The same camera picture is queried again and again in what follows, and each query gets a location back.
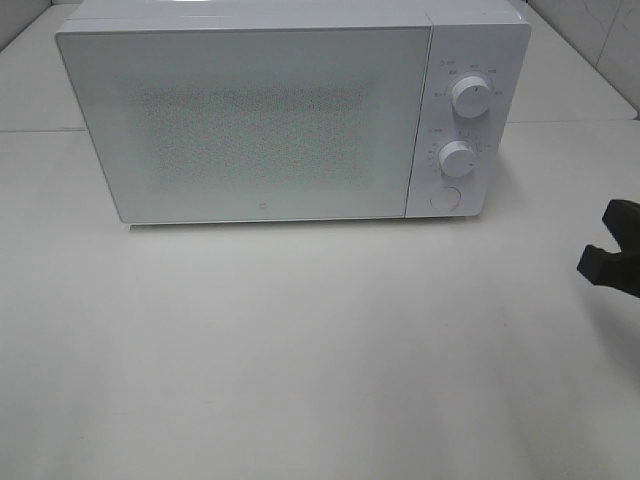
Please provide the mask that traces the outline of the round white door-release button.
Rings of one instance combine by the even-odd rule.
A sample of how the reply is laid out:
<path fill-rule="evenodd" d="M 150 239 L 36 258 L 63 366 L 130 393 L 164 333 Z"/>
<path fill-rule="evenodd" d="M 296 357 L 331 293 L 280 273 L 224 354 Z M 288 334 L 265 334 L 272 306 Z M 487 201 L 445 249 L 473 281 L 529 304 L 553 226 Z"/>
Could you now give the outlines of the round white door-release button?
<path fill-rule="evenodd" d="M 460 204 L 461 192 L 456 187 L 443 187 L 430 199 L 430 205 L 439 212 L 452 212 Z"/>

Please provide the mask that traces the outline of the white timer knob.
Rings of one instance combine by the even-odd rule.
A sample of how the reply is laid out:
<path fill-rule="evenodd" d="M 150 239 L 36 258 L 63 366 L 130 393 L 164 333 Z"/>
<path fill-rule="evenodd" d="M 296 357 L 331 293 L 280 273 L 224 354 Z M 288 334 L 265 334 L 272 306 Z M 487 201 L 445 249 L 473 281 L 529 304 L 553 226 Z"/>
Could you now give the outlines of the white timer knob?
<path fill-rule="evenodd" d="M 477 154 L 469 142 L 456 140 L 440 149 L 438 161 L 445 176 L 462 178 L 474 170 Z"/>

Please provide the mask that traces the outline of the white microwave door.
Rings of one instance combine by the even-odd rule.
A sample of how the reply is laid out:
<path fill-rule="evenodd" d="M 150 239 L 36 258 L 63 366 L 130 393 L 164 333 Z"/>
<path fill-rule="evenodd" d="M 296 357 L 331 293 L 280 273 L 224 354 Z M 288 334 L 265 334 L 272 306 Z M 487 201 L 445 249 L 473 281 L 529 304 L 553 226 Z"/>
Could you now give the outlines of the white microwave door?
<path fill-rule="evenodd" d="M 127 224 L 404 214 L 426 27 L 61 33 Z"/>

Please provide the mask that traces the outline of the white microwave oven body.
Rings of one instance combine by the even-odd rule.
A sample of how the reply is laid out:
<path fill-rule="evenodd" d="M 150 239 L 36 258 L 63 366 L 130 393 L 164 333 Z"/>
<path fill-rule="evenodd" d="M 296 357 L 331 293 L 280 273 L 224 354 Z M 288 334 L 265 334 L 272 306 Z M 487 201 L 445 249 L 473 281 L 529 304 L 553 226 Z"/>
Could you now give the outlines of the white microwave oven body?
<path fill-rule="evenodd" d="M 475 216 L 485 202 L 531 33 L 506 1 L 86 1 L 55 41 L 61 33 L 418 27 L 428 28 L 430 37 L 405 212 L 395 218 L 324 220 Z M 449 89 L 471 72 L 489 78 L 493 95 L 483 115 L 466 119 L 453 110 Z M 469 142 L 477 154 L 474 170 L 462 178 L 445 176 L 438 161 L 440 149 L 456 140 Z M 452 212 L 430 205 L 443 187 L 461 192 Z"/>

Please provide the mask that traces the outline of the upper white power knob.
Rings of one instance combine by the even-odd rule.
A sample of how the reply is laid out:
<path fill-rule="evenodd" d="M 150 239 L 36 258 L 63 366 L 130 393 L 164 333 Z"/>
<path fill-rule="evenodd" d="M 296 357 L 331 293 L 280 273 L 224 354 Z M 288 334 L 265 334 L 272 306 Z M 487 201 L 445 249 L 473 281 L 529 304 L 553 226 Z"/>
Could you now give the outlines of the upper white power knob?
<path fill-rule="evenodd" d="M 483 115 L 489 108 L 493 86 L 480 72 L 471 72 L 455 79 L 449 89 L 450 102 L 455 113 L 466 119 Z"/>

